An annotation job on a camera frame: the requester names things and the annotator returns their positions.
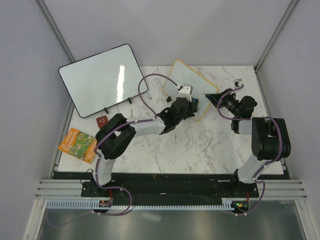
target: book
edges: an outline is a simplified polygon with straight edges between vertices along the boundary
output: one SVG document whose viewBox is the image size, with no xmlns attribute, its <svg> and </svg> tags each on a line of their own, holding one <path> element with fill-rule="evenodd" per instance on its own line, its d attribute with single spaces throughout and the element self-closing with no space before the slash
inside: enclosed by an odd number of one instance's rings
<svg viewBox="0 0 320 240">
<path fill-rule="evenodd" d="M 91 164 L 95 158 L 96 145 L 97 140 L 93 136 L 71 128 L 58 149 Z"/>
</svg>

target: gray wall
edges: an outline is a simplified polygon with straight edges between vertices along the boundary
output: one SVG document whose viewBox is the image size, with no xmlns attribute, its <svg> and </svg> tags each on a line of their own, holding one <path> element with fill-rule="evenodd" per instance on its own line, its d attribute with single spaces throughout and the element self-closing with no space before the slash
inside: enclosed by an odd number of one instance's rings
<svg viewBox="0 0 320 240">
<path fill-rule="evenodd" d="M 254 65 L 290 0 L 43 0 L 76 60 L 130 44 L 144 66 Z"/>
<path fill-rule="evenodd" d="M 285 118 L 291 140 L 290 172 L 305 185 L 320 223 L 320 1 L 300 1 L 262 65 L 271 111 Z"/>
<path fill-rule="evenodd" d="M 47 178 L 69 97 L 67 64 L 32 0 L 0 7 L 0 239 L 22 238 L 40 178 Z"/>
</svg>

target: white dry erase board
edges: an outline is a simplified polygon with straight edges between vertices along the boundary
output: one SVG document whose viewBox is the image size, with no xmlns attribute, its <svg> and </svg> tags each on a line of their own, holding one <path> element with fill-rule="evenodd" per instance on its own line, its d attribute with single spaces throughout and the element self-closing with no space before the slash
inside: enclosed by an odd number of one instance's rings
<svg viewBox="0 0 320 240">
<path fill-rule="evenodd" d="M 168 77 L 177 84 L 188 84 L 192 86 L 191 95 L 193 98 L 199 100 L 198 111 L 194 114 L 194 117 L 197 121 L 200 121 L 211 105 L 211 102 L 204 94 L 218 93 L 218 87 L 181 60 L 175 61 Z M 174 100 L 178 96 L 177 88 L 173 84 L 167 84 L 167 80 L 165 81 L 163 92 Z"/>
<path fill-rule="evenodd" d="M 128 44 L 62 66 L 59 74 L 82 118 L 137 96 L 143 78 Z M 141 93 L 147 90 L 144 81 Z"/>
</svg>

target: black cable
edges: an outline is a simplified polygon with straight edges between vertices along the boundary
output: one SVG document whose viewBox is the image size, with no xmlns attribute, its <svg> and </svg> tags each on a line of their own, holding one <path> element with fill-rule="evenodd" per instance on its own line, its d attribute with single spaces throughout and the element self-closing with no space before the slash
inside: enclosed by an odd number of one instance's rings
<svg viewBox="0 0 320 240">
<path fill-rule="evenodd" d="M 87 174 L 89 170 L 91 170 L 92 172 L 94 172 L 94 170 L 93 170 L 92 168 L 89 168 L 87 171 L 85 171 L 84 174 Z"/>
</svg>

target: white marble surface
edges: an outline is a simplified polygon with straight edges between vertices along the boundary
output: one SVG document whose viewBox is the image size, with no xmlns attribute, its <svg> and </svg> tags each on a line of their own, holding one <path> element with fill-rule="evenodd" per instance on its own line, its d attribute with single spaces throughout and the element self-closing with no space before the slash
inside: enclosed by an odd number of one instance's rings
<svg viewBox="0 0 320 240">
<path fill-rule="evenodd" d="M 266 116 L 262 96 L 252 66 L 195 66 L 193 67 L 208 80 L 216 84 L 220 91 L 234 88 L 234 79 L 242 79 L 244 88 L 237 92 L 237 99 L 252 96 L 258 103 L 253 116 Z M 142 66 L 144 75 L 161 73 L 169 75 L 171 66 Z M 171 103 L 166 102 L 162 92 L 165 80 L 149 77 L 149 91 L 143 94 L 145 101 L 158 113 Z M 152 113 L 143 105 L 139 97 L 132 104 L 123 102 L 108 109 L 110 119 L 116 113 L 127 118 L 151 117 Z M 104 111 L 87 118 L 80 118 L 74 111 L 70 127 L 95 136 L 99 128 L 96 118 L 106 115 Z M 193 174 L 232 174 L 251 155 L 251 136 L 235 134 L 231 121 L 219 116 L 211 106 L 201 121 L 192 118 L 182 121 L 174 131 L 164 135 L 146 135 L 134 138 L 125 153 L 115 161 L 114 172 L 125 173 L 193 173 Z M 62 153 L 58 171 L 85 172 L 94 168 L 92 164 Z M 283 174 L 280 162 L 268 167 L 264 174 Z"/>
</svg>

